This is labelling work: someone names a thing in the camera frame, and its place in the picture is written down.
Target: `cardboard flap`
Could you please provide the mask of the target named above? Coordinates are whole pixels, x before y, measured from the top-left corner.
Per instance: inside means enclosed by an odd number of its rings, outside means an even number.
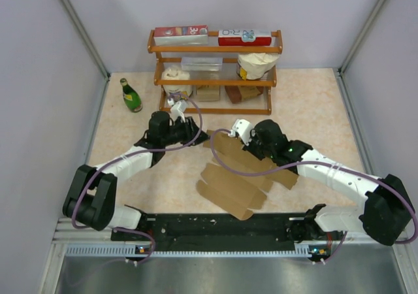
[[[224,162],[224,164],[226,164],[228,167],[237,170],[237,171],[241,171],[241,172],[245,172],[245,173],[254,173],[254,170],[251,170],[250,168],[246,167],[245,165],[236,162],[234,159],[231,159],[223,154],[221,154],[220,152],[217,153],[217,155],[219,156],[219,158],[222,160],[222,162]],[[212,161],[214,163],[217,163],[217,160],[213,157]],[[240,176],[241,178],[243,178],[245,181],[253,184],[254,186],[257,186],[259,189],[261,189],[262,191],[265,192],[269,192],[273,186],[273,181],[265,178],[264,176]]]
[[[223,195],[222,193],[218,192],[216,189],[208,186],[202,180],[199,180],[196,183],[196,190],[199,194],[201,194],[204,198],[208,199],[209,201],[213,202],[217,206],[224,209],[224,211],[232,214],[239,220],[247,220],[250,219],[253,215],[251,210],[248,210],[244,206],[236,203],[229,197]]]
[[[210,187],[216,188],[245,208],[261,209],[267,199],[266,194],[253,184],[218,165],[206,164],[201,175]]]
[[[213,131],[207,130],[207,133],[211,135]],[[210,140],[204,142],[203,147],[210,148]],[[245,165],[254,172],[264,172],[277,167],[270,158],[264,158],[260,161],[249,152],[243,151],[240,140],[233,139],[223,133],[215,135],[215,149],[217,152]],[[281,170],[267,174],[265,177],[281,183],[287,189],[291,189],[296,184],[298,175],[289,170]]]

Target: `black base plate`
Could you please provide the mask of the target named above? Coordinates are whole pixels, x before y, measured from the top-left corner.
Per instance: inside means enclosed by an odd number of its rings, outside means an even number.
[[[240,221],[230,214],[143,214],[137,227],[154,237],[156,249],[196,252],[256,252],[294,250],[287,234],[289,218],[300,214],[254,214]],[[113,232],[114,241],[146,238]]]

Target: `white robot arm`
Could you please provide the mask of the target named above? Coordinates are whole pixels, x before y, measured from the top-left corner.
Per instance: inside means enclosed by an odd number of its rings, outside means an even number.
[[[310,217],[324,232],[366,233],[381,244],[392,245],[411,220],[409,211],[399,199],[374,182],[379,180],[392,187],[411,205],[402,182],[391,174],[379,178],[353,171],[305,142],[287,140],[272,120],[256,126],[243,119],[236,120],[229,136],[240,137],[243,149],[258,159],[270,157],[279,166],[293,163],[289,170],[313,178],[357,203],[345,207],[317,205]]]
[[[136,173],[157,164],[164,156],[166,146],[190,144],[193,139],[194,142],[189,146],[195,146],[209,138],[204,132],[200,132],[195,138],[199,128],[192,117],[184,116],[187,107],[185,101],[174,103],[171,100],[169,104],[172,106],[170,113],[175,120],[167,112],[154,112],[144,136],[127,152],[107,163],[95,167],[82,165],[77,169],[63,205],[64,215],[71,218],[74,209],[77,209],[76,220],[98,231],[107,226],[127,229],[137,227],[141,211],[128,206],[115,206],[117,187]],[[75,208],[87,182],[99,169],[101,173],[89,187],[96,189],[96,194],[86,194],[80,206]]]

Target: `green bottle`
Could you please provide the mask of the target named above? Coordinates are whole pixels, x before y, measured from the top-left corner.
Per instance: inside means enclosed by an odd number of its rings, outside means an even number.
[[[129,110],[132,112],[141,111],[142,102],[138,93],[128,84],[126,78],[121,78],[120,84],[122,85],[123,90],[123,100],[125,101],[125,104]]]

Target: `wooden shelf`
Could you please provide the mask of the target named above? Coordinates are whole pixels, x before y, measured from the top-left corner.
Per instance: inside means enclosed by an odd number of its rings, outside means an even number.
[[[162,85],[190,85],[190,86],[262,86],[276,87],[276,68],[273,67],[263,80],[242,80],[236,73],[236,58],[224,58],[222,70],[219,72],[189,71],[189,80],[162,80],[161,75],[170,64],[180,63],[180,57],[164,57],[157,61],[154,84]]]
[[[218,31],[209,31],[209,37],[217,37]],[[154,42],[154,30],[151,30],[148,39],[148,52],[220,52],[220,53],[239,53],[239,54],[253,54],[253,53],[268,53],[281,54],[283,50],[283,42],[281,40],[281,31],[273,31],[272,37],[275,37],[273,46],[156,46]]]
[[[265,92],[248,101],[244,101],[238,104],[232,104],[227,97],[224,89],[221,89],[221,100],[214,102],[198,102],[199,109],[203,114],[260,114],[270,115],[272,113],[272,100],[271,89],[268,88]],[[164,89],[161,88],[161,96],[159,101],[159,109],[162,111],[170,112],[170,106],[167,104],[167,94]],[[187,108],[185,113],[196,114],[195,108]]]
[[[281,39],[281,31],[273,31],[273,41],[270,46],[218,46],[217,38],[209,38],[209,45],[196,46],[156,46],[154,41],[154,30],[150,32],[148,39],[148,52],[155,53],[157,64],[155,66],[154,84],[161,86],[161,97],[159,109],[163,111],[170,111],[168,106],[165,106],[166,94],[162,86],[164,85],[190,85],[190,86],[261,86],[266,87],[263,96],[266,99],[265,108],[240,108],[237,105],[229,104],[231,107],[222,108],[201,108],[202,113],[214,114],[265,114],[272,113],[271,88],[276,87],[277,76],[276,67],[273,67],[263,79],[260,80],[242,80],[236,73],[236,64],[238,59],[233,57],[223,58],[222,69],[219,72],[202,72],[189,71],[189,80],[162,80],[161,75],[163,71],[171,64],[180,64],[182,59],[180,57],[163,57],[162,52],[172,53],[188,53],[199,52],[202,55],[212,53],[236,53],[236,54],[250,54],[250,53],[270,53],[281,54],[283,50],[283,42]],[[209,37],[217,37],[218,31],[209,31]],[[194,108],[187,108],[186,113],[197,113]]]

